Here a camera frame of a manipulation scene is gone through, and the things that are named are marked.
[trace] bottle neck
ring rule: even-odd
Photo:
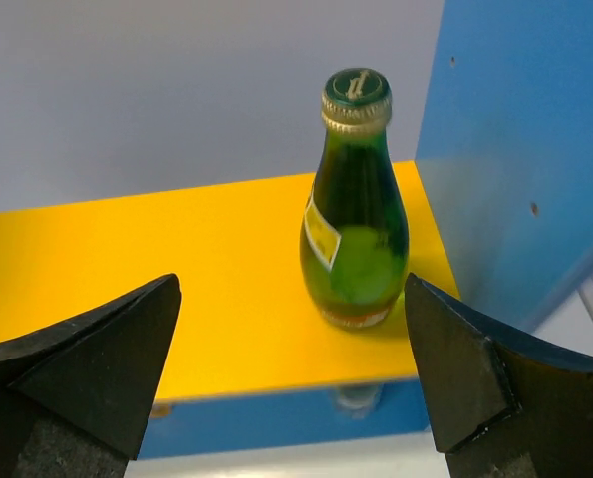
[[[387,151],[387,135],[383,131],[371,136],[346,136],[327,130],[325,138],[325,154],[338,149],[372,149],[378,156],[389,159]]]

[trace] white floor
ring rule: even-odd
[[[573,294],[538,331],[593,356],[593,323]],[[448,477],[429,433],[133,462],[129,478]]]

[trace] bottle label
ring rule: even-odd
[[[338,254],[341,236],[316,207],[313,192],[305,209],[305,233],[320,262],[331,271]]]
[[[358,329],[360,327],[369,327],[377,324],[378,322],[382,321],[387,314],[389,313],[390,307],[386,307],[385,309],[375,312],[372,314],[367,314],[365,316],[360,317],[344,317],[339,316],[338,314],[333,314],[329,311],[321,309],[321,314],[325,319],[329,322],[334,324],[335,326],[346,327],[349,329]]]

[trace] bottle base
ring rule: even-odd
[[[334,326],[342,327],[343,329],[363,329],[365,327],[372,327],[382,322],[387,317],[391,309],[391,306],[386,306],[381,311],[358,317],[341,316],[325,309],[320,309],[320,312],[327,322],[333,324]]]

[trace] yellow label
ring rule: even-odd
[[[323,265],[331,270],[340,247],[340,234],[325,220],[314,203],[314,194],[305,209],[305,232],[309,245]]]

